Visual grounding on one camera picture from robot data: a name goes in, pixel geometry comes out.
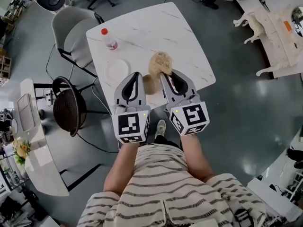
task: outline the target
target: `white marker cube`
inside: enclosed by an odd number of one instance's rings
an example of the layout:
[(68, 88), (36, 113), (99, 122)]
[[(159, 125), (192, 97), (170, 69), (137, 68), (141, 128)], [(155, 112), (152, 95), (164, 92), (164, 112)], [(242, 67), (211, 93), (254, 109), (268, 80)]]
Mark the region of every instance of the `white marker cube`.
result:
[(169, 120), (180, 136), (201, 132), (209, 124), (205, 102), (174, 107), (170, 110)]
[(138, 111), (112, 115), (116, 138), (121, 143), (146, 141), (150, 125), (149, 111)]

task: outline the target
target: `flower bouquet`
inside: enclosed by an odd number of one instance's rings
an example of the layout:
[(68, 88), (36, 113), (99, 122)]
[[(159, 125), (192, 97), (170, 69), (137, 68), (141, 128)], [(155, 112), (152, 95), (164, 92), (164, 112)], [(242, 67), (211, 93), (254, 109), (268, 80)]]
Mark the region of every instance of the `flower bouquet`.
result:
[(16, 154), (17, 163), (20, 165), (25, 164), (25, 159), (28, 156), (31, 144), (26, 141), (22, 140), (20, 137), (13, 141), (14, 153)]

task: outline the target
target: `gray chair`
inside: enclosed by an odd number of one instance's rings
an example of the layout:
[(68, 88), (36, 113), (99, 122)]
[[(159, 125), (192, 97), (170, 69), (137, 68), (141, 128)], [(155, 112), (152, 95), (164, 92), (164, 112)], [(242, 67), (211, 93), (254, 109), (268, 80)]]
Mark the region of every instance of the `gray chair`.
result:
[[(52, 20), (56, 48), (60, 55), (93, 77), (97, 76), (85, 69), (92, 63), (86, 32), (101, 23), (104, 23), (101, 16), (91, 10), (77, 7), (66, 7), (60, 10)], [(71, 49), (68, 52), (64, 46), (70, 34), (72, 34)]]

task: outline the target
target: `power strip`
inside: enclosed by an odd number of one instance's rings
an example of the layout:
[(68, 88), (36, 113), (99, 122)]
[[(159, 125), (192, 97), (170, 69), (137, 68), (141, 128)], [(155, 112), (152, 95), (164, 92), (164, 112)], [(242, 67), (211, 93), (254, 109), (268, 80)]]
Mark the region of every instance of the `power strip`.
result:
[(53, 90), (47, 89), (46, 91), (46, 103), (47, 105), (53, 105)]

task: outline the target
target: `sleeve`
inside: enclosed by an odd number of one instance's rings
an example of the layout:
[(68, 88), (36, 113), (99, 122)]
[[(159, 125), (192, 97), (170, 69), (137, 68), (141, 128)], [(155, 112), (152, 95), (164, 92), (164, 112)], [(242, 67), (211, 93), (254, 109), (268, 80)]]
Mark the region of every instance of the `sleeve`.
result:
[(244, 187), (232, 174), (214, 176), (206, 182), (216, 189), (222, 199), (228, 202), (237, 200), (253, 217), (255, 226), (261, 226), (265, 220), (266, 206), (262, 200)]
[(93, 194), (87, 202), (77, 226), (103, 226), (105, 215), (115, 204), (117, 204), (119, 199), (119, 195), (114, 192), (100, 192)]

